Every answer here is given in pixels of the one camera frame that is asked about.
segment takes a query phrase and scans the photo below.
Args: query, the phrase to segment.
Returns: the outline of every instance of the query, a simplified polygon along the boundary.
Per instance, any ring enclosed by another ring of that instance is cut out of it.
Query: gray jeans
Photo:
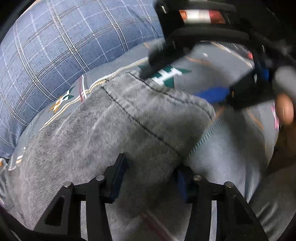
[[[290,190],[278,182],[275,189],[272,177],[259,184],[276,138],[271,103],[240,112],[214,109],[199,97],[127,72],[31,138],[22,162],[7,173],[6,209],[34,228],[64,181],[88,182],[126,152],[130,168],[119,198],[106,205],[113,240],[184,239],[191,206],[172,180],[180,163],[210,182],[232,181],[276,240],[296,207]],[[279,191],[287,198],[279,199]],[[84,204],[81,214],[87,238]],[[213,209],[211,240],[215,222]]]

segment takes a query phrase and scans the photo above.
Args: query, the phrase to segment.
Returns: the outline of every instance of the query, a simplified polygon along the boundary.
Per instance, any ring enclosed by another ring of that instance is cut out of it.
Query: blue plastic piece
[[[214,87],[194,93],[195,96],[205,99],[210,104],[224,101],[226,96],[229,95],[229,89],[223,87]]]
[[[183,199],[185,201],[187,201],[188,196],[187,196],[187,186],[186,186],[186,182],[185,179],[182,175],[182,173],[179,171],[178,172],[178,182],[177,182],[177,187],[179,189],[179,192],[181,193],[181,196],[183,197]]]
[[[268,69],[261,69],[261,76],[264,80],[269,80],[269,70]]]

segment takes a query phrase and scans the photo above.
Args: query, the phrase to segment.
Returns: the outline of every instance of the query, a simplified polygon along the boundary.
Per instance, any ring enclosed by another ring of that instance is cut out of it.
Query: pillow
[[[41,0],[0,44],[0,157],[83,73],[162,37],[153,0]]]

